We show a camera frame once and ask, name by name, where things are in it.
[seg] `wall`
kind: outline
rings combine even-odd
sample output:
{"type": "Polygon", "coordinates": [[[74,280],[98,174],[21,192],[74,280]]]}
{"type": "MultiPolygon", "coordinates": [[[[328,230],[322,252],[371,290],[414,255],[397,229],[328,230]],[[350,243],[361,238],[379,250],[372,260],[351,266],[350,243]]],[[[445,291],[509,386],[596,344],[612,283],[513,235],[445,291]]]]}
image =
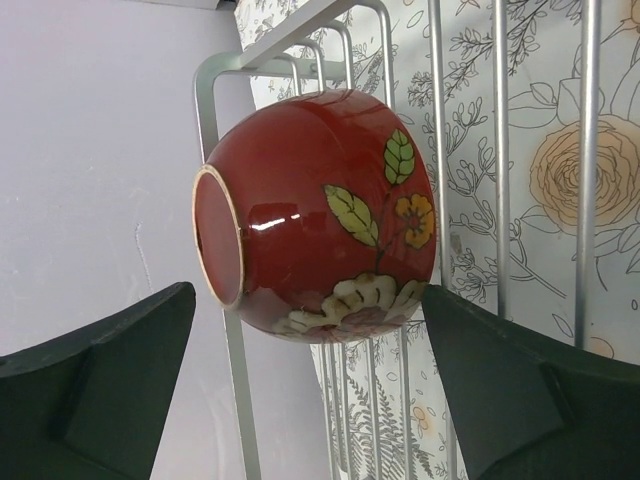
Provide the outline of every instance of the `wall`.
{"type": "MultiPolygon", "coordinates": [[[[192,281],[199,306],[158,480],[242,478],[221,312],[190,223],[193,73],[239,45],[230,12],[0,2],[0,354],[192,281]]],[[[248,81],[220,89],[224,132],[254,107],[248,81]]],[[[264,478],[328,478],[308,348],[246,336],[264,478]]]]}

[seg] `floral wallpaper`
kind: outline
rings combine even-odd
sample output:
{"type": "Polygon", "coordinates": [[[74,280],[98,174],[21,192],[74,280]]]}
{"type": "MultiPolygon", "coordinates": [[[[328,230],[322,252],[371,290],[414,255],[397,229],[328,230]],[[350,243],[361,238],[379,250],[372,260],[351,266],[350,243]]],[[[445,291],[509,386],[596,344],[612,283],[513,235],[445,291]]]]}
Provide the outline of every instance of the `floral wallpaper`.
{"type": "MultiPolygon", "coordinates": [[[[303,0],[241,0],[244,47],[303,0]]],[[[387,0],[393,26],[396,111],[436,178],[433,78],[424,0],[387,0]]],[[[512,312],[510,320],[573,339],[579,163],[581,0],[508,0],[512,312]]],[[[640,363],[640,1],[603,11],[596,193],[596,271],[590,349],[640,363]]],[[[442,2],[452,275],[457,292],[496,309],[495,150],[491,2],[442,2]]],[[[383,98],[377,17],[355,7],[340,18],[354,39],[359,89],[383,98]]],[[[335,32],[312,35],[341,60],[335,32]]],[[[308,48],[295,56],[312,58],[308,48]]],[[[293,95],[290,79],[255,78],[258,108],[293,95]]],[[[317,83],[305,81],[304,91],[317,83]]],[[[437,282],[439,273],[434,272],[437,282]]],[[[446,465],[445,403],[421,312],[409,325],[415,479],[466,479],[446,465]]],[[[372,474],[365,343],[347,345],[354,463],[372,474]]],[[[397,332],[375,339],[383,478],[404,479],[397,332]]]]}

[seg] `wire rack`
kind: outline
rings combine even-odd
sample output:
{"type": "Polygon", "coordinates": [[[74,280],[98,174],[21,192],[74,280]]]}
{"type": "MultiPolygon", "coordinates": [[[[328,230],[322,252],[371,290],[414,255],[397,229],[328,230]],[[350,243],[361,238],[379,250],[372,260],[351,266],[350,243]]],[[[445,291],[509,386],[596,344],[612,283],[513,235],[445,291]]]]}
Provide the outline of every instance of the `wire rack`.
{"type": "MultiPolygon", "coordinates": [[[[437,183],[446,186],[448,159],[445,133],[445,99],[443,80],[443,32],[440,18],[441,0],[427,0],[429,24],[431,28],[431,73],[433,75],[435,144],[438,165],[437,183]]],[[[507,90],[507,3],[508,0],[493,1],[494,30],[494,102],[495,102],[495,145],[496,145],[496,204],[497,204],[497,267],[498,267],[498,314],[507,317],[510,310],[509,264],[510,264],[510,209],[509,209],[509,133],[508,133],[508,90],[507,90]]],[[[353,7],[375,11],[380,20],[384,65],[384,95],[387,105],[393,110],[394,77],[392,66],[391,24],[387,8],[380,0],[310,0],[287,17],[280,25],[268,32],[256,44],[244,52],[230,52],[214,55],[205,60],[195,77],[195,100],[198,129],[201,141],[202,161],[205,162],[217,144],[218,130],[214,83],[223,74],[243,74],[251,76],[291,77],[294,94],[301,93],[301,79],[316,79],[318,89],[324,90],[329,80],[344,81],[347,88],[354,86],[351,36],[348,28],[336,18],[353,7]],[[320,46],[308,37],[320,28],[334,30],[340,35],[344,61],[325,61],[320,46]],[[299,59],[285,53],[292,46],[308,47],[315,59],[299,59]]],[[[576,318],[575,346],[585,348],[585,325],[589,325],[589,295],[593,278],[594,235],[595,235],[595,188],[596,188],[596,148],[599,92],[599,48],[600,13],[602,0],[584,0],[582,12],[583,76],[581,90],[581,164],[578,209],[578,235],[576,245],[576,318]]],[[[447,188],[438,188],[438,241],[440,245],[441,283],[451,289],[451,256],[449,236],[449,213],[447,188]]],[[[260,480],[260,462],[256,441],[249,377],[245,356],[241,321],[232,312],[225,312],[227,346],[236,413],[240,431],[244,471],[247,480],[260,480]]],[[[408,373],[407,331],[400,331],[400,382],[402,427],[404,433],[404,471],[406,478],[412,478],[414,470],[411,455],[411,417],[408,373]]],[[[329,445],[329,470],[331,480],[340,478],[338,455],[349,480],[359,480],[353,468],[351,455],[351,435],[348,417],[348,388],[346,386],[346,352],[344,345],[324,345],[320,348],[320,377],[326,420],[327,442],[329,445]],[[336,432],[337,449],[333,446],[333,432],[336,432]]],[[[373,433],[373,465],[375,479],[382,480],[382,460],[380,453],[378,421],[378,393],[376,389],[376,369],[373,342],[367,344],[368,390],[371,399],[371,431],[373,433]]],[[[455,428],[447,415],[447,471],[457,472],[457,442],[455,428]]]]}

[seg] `red bowl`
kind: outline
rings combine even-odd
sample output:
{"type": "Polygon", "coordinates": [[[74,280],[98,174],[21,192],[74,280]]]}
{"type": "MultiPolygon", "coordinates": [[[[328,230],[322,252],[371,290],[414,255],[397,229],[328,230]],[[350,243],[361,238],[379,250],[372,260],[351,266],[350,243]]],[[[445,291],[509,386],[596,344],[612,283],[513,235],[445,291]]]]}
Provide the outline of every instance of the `red bowl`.
{"type": "Polygon", "coordinates": [[[219,303],[306,343],[388,333],[431,278],[433,194],[401,120],[355,90],[303,95],[233,128],[198,173],[193,222],[219,303]]]}

